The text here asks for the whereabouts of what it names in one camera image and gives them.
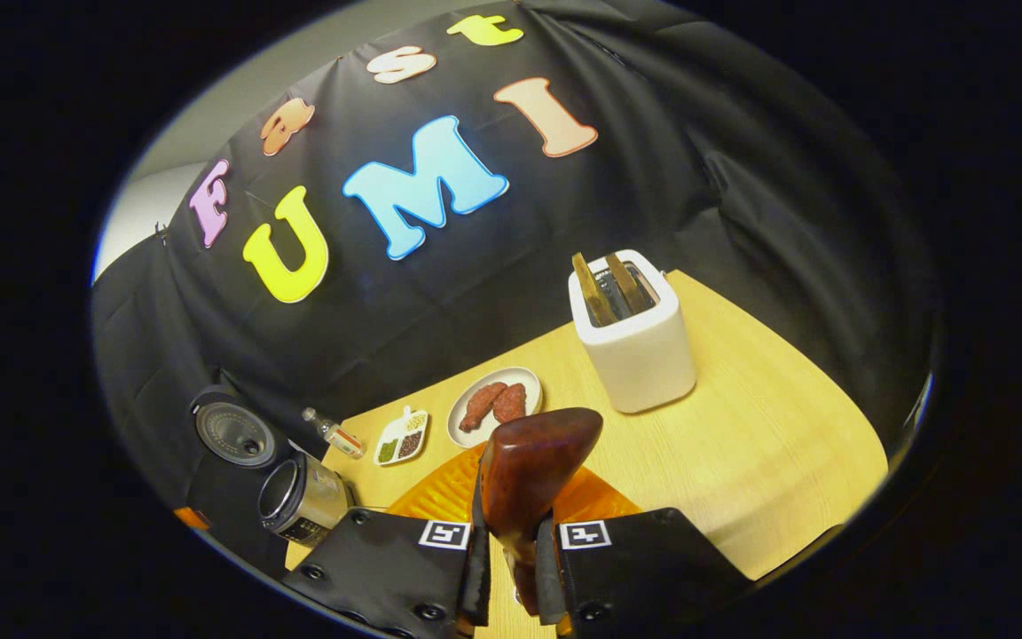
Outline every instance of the white plate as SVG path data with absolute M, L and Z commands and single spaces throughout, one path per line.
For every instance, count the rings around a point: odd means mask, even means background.
M 483 420 L 480 421 L 478 428 L 475 428 L 470 433 L 463 432 L 460 429 L 460 420 L 463 420 L 463 416 L 467 413 L 467 401 L 471 400 L 471 396 L 477 390 L 486 386 L 486 384 L 495 383 L 495 381 L 503 381 L 507 385 L 521 383 L 526 389 L 527 415 L 539 413 L 540 407 L 543 406 L 543 384 L 539 383 L 539 377 L 528 371 L 528 369 L 511 367 L 503 368 L 494 373 L 487 373 L 487 375 L 483 375 L 475 383 L 468 386 L 466 392 L 463 392 L 463 395 L 460 396 L 460 399 L 455 401 L 452 412 L 447 414 L 447 437 L 450 437 L 458 446 L 471 448 L 472 446 L 481 444 L 492 436 L 495 426 L 500 425 L 500 421 L 495 418 L 494 410 L 490 410 L 487 415 L 483 416 Z
M 410 429 L 408 428 L 409 421 L 413 418 L 421 420 L 422 423 L 419 427 Z M 413 409 L 409 406 L 405 407 L 405 415 L 398 417 L 397 420 L 389 421 L 384 428 L 381 428 L 380 438 L 377 438 L 377 450 L 373 452 L 373 462 L 378 466 L 389 466 L 392 464 L 400 464 L 402 461 L 411 460 L 411 458 L 420 454 L 420 451 L 425 447 L 425 440 L 428 440 L 428 422 L 430 418 L 426 410 L 417 410 L 413 412 Z M 411 436 L 411 433 L 420 433 L 420 441 L 417 442 L 417 448 L 406 456 L 401 456 L 401 443 L 405 441 L 405 438 Z M 397 448 L 393 449 L 393 456 L 389 457 L 388 460 L 380 460 L 380 450 L 389 441 L 397 441 Z

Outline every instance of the white wall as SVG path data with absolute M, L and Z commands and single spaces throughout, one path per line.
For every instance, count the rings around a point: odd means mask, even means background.
M 365 42 L 485 1 L 365 0 L 306 25 L 220 78 L 159 133 L 131 170 L 104 224 L 93 279 L 151 235 L 155 223 L 171 221 L 199 167 L 287 86 Z

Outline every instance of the spice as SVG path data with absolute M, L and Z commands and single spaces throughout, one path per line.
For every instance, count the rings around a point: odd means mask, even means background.
M 411 433 L 401 442 L 401 457 L 405 457 L 407 454 L 412 454 L 414 450 L 420 446 L 420 437 L 422 435 L 423 433 Z
M 380 447 L 380 453 L 377 453 L 377 461 L 389 461 L 393 458 L 393 450 L 397 450 L 397 441 L 386 442 L 384 446 Z

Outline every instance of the small bottle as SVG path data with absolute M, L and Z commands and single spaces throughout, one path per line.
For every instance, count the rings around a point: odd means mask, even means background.
M 355 460 L 360 460 L 361 456 L 366 453 L 365 445 L 362 445 L 358 438 L 353 437 L 341 425 L 338 425 L 337 421 L 319 417 L 317 410 L 309 407 L 301 409 L 301 420 L 313 424 L 326 444 L 340 450 L 341 453 L 349 454 Z

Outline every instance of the screw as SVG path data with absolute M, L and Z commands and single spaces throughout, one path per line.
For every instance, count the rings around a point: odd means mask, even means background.
M 578 610 L 578 615 L 582 617 L 584 622 L 597 622 L 597 620 L 608 618 L 609 610 L 601 603 L 590 602 L 586 603 L 586 605 Z
M 307 579 L 326 579 L 325 572 L 321 570 L 320 567 L 313 565 L 312 563 L 307 563 L 307 565 L 301 569 L 301 575 L 305 575 Z
M 427 622 L 438 622 L 444 619 L 444 608 L 429 605 L 429 603 L 421 603 L 414 608 L 414 613 L 417 613 L 420 619 L 427 620 Z

